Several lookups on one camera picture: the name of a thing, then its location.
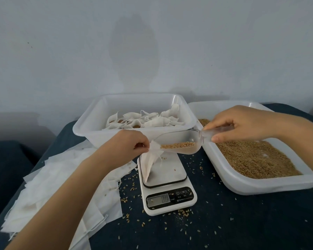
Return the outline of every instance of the digital scale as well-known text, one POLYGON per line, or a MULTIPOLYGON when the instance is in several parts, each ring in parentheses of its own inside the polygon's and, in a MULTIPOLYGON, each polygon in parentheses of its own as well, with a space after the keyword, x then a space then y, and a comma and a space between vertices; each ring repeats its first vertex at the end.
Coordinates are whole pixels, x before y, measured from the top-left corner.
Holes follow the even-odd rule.
POLYGON ((155 216, 193 206, 197 194, 177 153, 164 152, 151 168, 147 182, 137 160, 145 212, 155 216))

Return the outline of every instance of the scoop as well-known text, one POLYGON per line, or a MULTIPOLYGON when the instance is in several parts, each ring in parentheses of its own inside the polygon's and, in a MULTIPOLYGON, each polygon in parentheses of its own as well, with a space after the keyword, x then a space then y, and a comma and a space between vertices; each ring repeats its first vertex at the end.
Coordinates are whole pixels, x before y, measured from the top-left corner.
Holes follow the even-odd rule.
POLYGON ((155 142, 163 146, 174 148, 162 148, 161 150, 170 153, 194 154, 200 150, 204 140, 211 141, 212 136, 217 133, 233 130, 234 126, 221 126, 210 130, 183 130, 178 132, 168 132, 161 134, 154 139, 155 142))

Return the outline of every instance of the person's left arm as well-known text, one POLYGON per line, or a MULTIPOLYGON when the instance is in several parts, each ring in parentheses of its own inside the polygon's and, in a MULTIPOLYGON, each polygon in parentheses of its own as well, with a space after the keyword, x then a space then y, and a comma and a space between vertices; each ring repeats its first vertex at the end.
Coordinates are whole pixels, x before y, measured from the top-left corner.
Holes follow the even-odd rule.
POLYGON ((148 151, 139 131, 121 130, 85 159, 6 250, 68 249, 79 222, 102 179, 148 151))

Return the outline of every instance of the person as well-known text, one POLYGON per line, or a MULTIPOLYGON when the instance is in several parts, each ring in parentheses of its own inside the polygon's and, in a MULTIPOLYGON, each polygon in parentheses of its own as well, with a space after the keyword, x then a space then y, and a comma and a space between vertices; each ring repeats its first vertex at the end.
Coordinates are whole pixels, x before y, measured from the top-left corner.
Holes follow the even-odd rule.
MULTIPOLYGON (((313 123, 296 116, 235 106, 215 116, 204 129, 234 125, 213 142, 278 138, 313 170, 313 123)), ((68 249, 76 228, 101 180, 149 150, 149 140, 136 130, 121 130, 85 159, 6 250, 68 249)))

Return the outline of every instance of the forearm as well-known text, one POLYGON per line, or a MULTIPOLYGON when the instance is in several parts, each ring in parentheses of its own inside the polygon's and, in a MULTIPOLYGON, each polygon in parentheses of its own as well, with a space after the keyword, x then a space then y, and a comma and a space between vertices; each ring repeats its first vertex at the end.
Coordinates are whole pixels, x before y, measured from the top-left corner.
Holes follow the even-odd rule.
POLYGON ((280 114, 277 138, 286 143, 313 170, 313 123, 280 114))
POLYGON ((93 155, 84 160, 6 249, 68 249, 93 194, 110 171, 97 161, 93 155))

